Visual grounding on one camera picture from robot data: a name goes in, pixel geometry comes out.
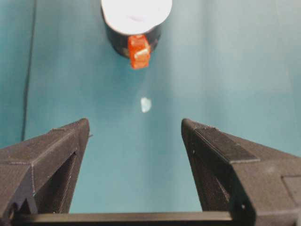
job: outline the white object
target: white object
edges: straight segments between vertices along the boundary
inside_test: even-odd
[[[125,35],[141,34],[164,22],[172,0],[101,0],[107,25]]]
[[[151,100],[146,97],[142,97],[140,102],[141,102],[141,111],[143,113],[147,113],[151,109]]]

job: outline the light spot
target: light spot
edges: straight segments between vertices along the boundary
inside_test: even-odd
[[[299,213],[299,217],[298,217],[296,225],[301,226],[301,213]]]
[[[141,111],[143,113],[147,113],[151,109],[151,100],[146,97],[142,97],[140,102],[141,102]]]
[[[273,174],[276,171],[275,167],[271,166],[266,169],[266,172],[269,174]]]

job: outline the teal backdrop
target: teal backdrop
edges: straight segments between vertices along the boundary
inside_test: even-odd
[[[174,0],[138,71],[108,42],[99,0],[34,6],[0,1],[0,146],[21,141],[24,109],[26,139],[88,118],[71,212],[201,210],[185,117],[301,156],[300,1]]]

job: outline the orange object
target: orange object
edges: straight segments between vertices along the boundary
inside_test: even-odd
[[[127,48],[134,69],[144,68],[149,65],[151,46],[145,35],[131,35],[127,40]]]

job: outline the black container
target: black container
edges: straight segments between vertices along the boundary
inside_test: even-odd
[[[105,23],[106,33],[107,33],[108,39],[111,42],[113,48],[116,50],[116,52],[118,52],[122,56],[129,58],[127,40],[128,40],[128,37],[131,36],[131,34],[129,34],[129,35],[121,34],[117,31],[113,30],[111,27],[109,27],[107,25],[107,23],[104,19],[104,16],[103,16],[103,22]],[[141,34],[145,35],[145,37],[150,45],[150,51],[152,52],[156,48],[159,38],[161,36],[161,24],[154,26],[149,31],[141,33]]]

